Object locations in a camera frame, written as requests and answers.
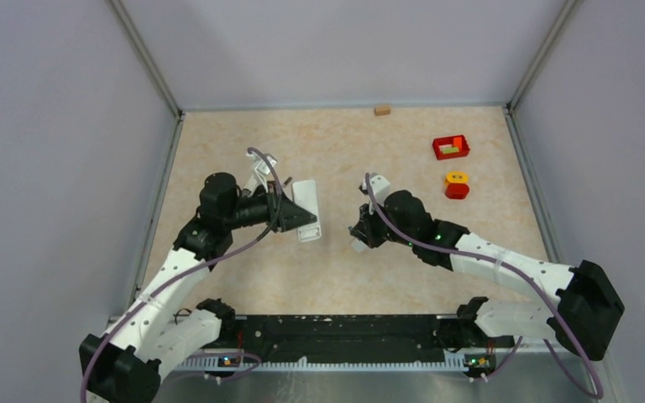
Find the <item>white battery cover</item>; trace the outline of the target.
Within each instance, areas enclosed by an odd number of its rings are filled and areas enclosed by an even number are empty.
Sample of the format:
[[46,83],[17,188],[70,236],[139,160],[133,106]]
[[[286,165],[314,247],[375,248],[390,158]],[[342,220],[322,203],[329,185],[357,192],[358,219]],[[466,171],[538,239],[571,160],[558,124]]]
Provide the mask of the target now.
[[368,246],[364,242],[362,242],[362,241],[360,241],[360,240],[358,240],[356,238],[354,238],[351,241],[350,246],[352,247],[352,249],[356,253],[362,253],[362,252],[364,252],[364,251],[369,249]]

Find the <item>white remote control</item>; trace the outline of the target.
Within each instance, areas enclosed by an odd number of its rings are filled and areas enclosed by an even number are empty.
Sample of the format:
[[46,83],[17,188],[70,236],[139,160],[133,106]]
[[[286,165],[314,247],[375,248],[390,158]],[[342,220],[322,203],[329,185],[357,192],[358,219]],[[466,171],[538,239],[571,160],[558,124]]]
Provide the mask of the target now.
[[311,242],[322,237],[322,226],[319,222],[319,205],[317,183],[315,180],[296,181],[292,185],[293,201],[314,215],[312,223],[299,227],[296,232],[301,243]]

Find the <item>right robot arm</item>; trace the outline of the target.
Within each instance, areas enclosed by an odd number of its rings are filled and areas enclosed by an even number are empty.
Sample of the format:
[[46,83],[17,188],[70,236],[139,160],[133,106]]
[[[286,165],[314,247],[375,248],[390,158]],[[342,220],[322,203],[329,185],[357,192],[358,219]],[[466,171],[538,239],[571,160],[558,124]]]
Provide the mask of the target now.
[[487,241],[468,228],[432,217],[409,191],[360,206],[350,235],[368,249],[404,244],[423,263],[491,280],[528,303],[475,297],[457,310],[459,336],[470,346],[490,337],[554,338],[577,356],[601,361],[625,306],[604,269],[534,259]]

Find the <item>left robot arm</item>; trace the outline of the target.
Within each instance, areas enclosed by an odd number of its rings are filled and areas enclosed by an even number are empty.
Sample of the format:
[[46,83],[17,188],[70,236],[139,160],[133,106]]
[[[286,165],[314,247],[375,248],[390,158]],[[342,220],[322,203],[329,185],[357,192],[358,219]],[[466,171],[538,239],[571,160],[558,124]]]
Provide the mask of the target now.
[[[302,242],[320,238],[316,181],[295,182],[292,194],[288,198],[265,179],[241,188],[229,173],[210,175],[194,217],[156,276],[102,336],[90,334],[81,343],[81,401],[96,395],[107,402],[151,402],[163,380],[196,350],[209,343],[229,345],[236,326],[226,318],[229,307],[219,301],[195,309],[179,325],[169,322],[216,264],[252,248],[267,233],[296,230]],[[230,250],[234,230],[258,224],[265,225],[259,238]]]

